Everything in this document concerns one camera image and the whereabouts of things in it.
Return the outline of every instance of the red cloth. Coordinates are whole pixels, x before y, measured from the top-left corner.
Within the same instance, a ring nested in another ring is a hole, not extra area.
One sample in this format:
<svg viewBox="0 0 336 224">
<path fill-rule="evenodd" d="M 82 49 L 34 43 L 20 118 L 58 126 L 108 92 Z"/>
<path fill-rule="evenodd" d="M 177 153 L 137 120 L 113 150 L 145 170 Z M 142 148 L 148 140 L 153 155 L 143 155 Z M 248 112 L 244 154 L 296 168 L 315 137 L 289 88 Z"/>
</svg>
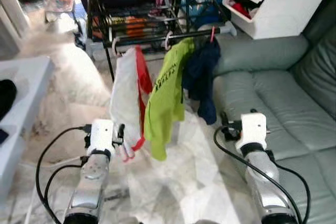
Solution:
<svg viewBox="0 0 336 224">
<path fill-rule="evenodd" d="M 150 94 L 152 92 L 153 86 L 151 77 L 149 75 L 145 57 L 143 56 L 143 53 L 141 51 L 140 46 L 135 47 L 136 50 L 136 70 L 138 72 L 138 90 L 139 90 L 139 109 L 140 109 L 140 127 L 141 127 L 141 138 L 137 141 L 137 144 L 135 146 L 132 146 L 132 149 L 134 151 L 137 151 L 142 147 L 142 145 L 145 142 L 145 138 L 143 136 L 143 124 L 145 121 L 145 110 L 146 110 L 146 104 L 143 101 L 143 96 L 146 94 Z"/>
<path fill-rule="evenodd" d="M 244 16 L 248 17 L 249 19 L 251 19 L 251 16 L 249 15 L 248 11 L 242 6 L 241 3 L 235 3 L 232 6 L 233 9 L 239 11 L 241 14 L 243 14 Z"/>
</svg>

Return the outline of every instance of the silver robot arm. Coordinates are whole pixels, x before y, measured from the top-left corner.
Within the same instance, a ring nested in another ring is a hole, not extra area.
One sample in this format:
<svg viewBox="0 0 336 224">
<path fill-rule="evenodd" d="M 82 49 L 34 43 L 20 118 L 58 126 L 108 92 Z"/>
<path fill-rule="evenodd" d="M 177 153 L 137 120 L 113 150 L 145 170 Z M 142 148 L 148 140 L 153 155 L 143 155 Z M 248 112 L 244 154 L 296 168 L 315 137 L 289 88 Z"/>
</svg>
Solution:
<svg viewBox="0 0 336 224">
<path fill-rule="evenodd" d="M 116 125 L 110 120 L 94 120 L 90 143 L 87 144 L 88 161 L 83 165 L 80 181 L 73 192 L 66 211 L 64 224 L 98 224 L 108 185 L 109 163 L 116 156 L 115 146 L 123 145 L 124 125 L 115 134 Z M 135 218 L 127 224 L 138 224 Z"/>
<path fill-rule="evenodd" d="M 231 136 L 231 140 L 237 141 L 236 149 L 244 159 L 279 183 L 279 170 L 265 151 L 266 117 L 261 113 L 242 114 L 241 121 L 228 122 L 227 118 L 223 121 L 222 116 L 222 123 L 233 125 L 233 135 L 230 128 L 224 133 L 226 138 Z M 245 178 L 262 224 L 297 224 L 290 201 L 278 187 L 250 167 L 246 169 Z"/>
</svg>

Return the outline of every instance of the black object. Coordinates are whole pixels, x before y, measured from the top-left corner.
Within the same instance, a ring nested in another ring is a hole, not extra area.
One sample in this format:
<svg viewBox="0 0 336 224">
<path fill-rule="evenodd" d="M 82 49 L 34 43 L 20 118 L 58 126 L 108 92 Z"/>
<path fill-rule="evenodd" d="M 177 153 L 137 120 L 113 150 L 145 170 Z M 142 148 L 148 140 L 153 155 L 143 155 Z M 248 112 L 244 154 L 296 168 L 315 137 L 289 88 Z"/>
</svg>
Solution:
<svg viewBox="0 0 336 224">
<path fill-rule="evenodd" d="M 0 145 L 8 138 L 8 133 L 0 129 Z"/>
<path fill-rule="evenodd" d="M 92 215 L 86 214 L 73 214 L 67 216 L 64 220 L 64 224 L 98 224 L 98 218 Z"/>
<path fill-rule="evenodd" d="M 83 42 L 83 33 L 75 32 L 75 33 L 73 33 L 73 35 L 75 37 L 75 45 L 76 45 L 76 47 L 79 47 L 80 49 L 82 49 L 83 51 L 85 51 L 86 44 Z"/>
<path fill-rule="evenodd" d="M 246 157 L 246 155 L 251 152 L 257 152 L 257 151 L 263 152 L 264 148 L 259 143 L 249 143 L 242 146 L 240 150 L 242 152 L 243 157 Z"/>
<path fill-rule="evenodd" d="M 229 120 L 227 118 L 227 115 L 225 111 L 223 110 L 220 114 L 220 120 L 222 122 L 222 125 L 229 125 Z M 225 141 L 237 141 L 240 139 L 240 132 L 242 130 L 242 123 L 241 121 L 235 121 L 234 127 L 225 127 L 222 129 L 223 134 L 225 135 Z"/>
<path fill-rule="evenodd" d="M 124 130 L 125 130 L 125 124 L 120 124 L 118 129 L 118 138 L 124 139 Z"/>
<path fill-rule="evenodd" d="M 87 134 L 91 134 L 92 124 L 86 124 L 82 126 L 80 129 Z"/>
<path fill-rule="evenodd" d="M 262 224 L 297 224 L 294 216 L 285 214 L 268 215 L 261 220 Z"/>
<path fill-rule="evenodd" d="M 11 80 L 0 81 L 0 121 L 11 109 L 16 94 L 17 89 L 14 82 Z"/>
<path fill-rule="evenodd" d="M 89 148 L 90 145 L 91 145 L 91 134 L 87 134 L 85 137 L 84 137 L 84 141 L 85 141 L 85 149 Z"/>
<path fill-rule="evenodd" d="M 102 155 L 105 155 L 109 158 L 109 160 L 111 160 L 111 153 L 108 149 L 105 149 L 104 151 L 101 151 L 101 150 L 97 150 L 97 149 L 94 149 L 91 154 L 102 154 Z"/>
</svg>

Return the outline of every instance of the marble floor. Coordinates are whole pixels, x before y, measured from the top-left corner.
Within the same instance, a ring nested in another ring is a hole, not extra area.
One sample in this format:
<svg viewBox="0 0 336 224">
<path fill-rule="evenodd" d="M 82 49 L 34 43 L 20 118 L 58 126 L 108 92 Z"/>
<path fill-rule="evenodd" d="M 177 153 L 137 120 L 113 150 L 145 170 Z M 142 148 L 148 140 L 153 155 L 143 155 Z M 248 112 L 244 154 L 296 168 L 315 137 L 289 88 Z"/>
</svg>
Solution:
<svg viewBox="0 0 336 224">
<path fill-rule="evenodd" d="M 52 223 L 34 194 L 35 163 L 47 143 L 61 130 L 108 118 L 112 81 L 104 57 L 93 63 L 77 48 L 72 33 L 59 24 L 43 24 L 39 13 L 32 20 L 32 32 L 15 58 L 48 55 L 55 72 L 44 97 L 23 159 L 16 171 L 6 205 L 0 209 L 0 224 Z M 162 61 L 148 62 L 152 80 Z M 186 106 L 184 122 L 176 123 L 167 160 L 151 158 L 148 145 L 135 159 L 111 163 L 101 222 L 119 223 L 133 216 L 144 224 L 193 224 L 199 220 L 219 224 L 255 224 L 257 220 L 249 190 L 229 157 L 213 143 L 214 126 L 207 126 Z M 45 158 L 41 181 L 45 185 L 51 165 L 83 155 L 83 134 L 69 133 Z M 50 204 L 62 218 L 79 170 L 72 168 L 55 178 Z M 122 193 L 115 199 L 118 191 Z M 30 221 L 25 222 L 29 204 Z"/>
</svg>

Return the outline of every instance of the lime green shirt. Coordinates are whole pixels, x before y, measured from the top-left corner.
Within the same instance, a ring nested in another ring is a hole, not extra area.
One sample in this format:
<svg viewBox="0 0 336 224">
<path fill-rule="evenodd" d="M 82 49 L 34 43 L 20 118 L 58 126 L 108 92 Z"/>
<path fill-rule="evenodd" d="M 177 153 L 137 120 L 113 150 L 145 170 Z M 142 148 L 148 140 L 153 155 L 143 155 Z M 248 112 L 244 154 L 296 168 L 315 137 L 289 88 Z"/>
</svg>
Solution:
<svg viewBox="0 0 336 224">
<path fill-rule="evenodd" d="M 161 161 L 166 159 L 173 122 L 184 120 L 182 72 L 193 51 L 193 38 L 186 38 L 165 55 L 146 107 L 144 136 L 151 141 L 152 156 Z"/>
</svg>

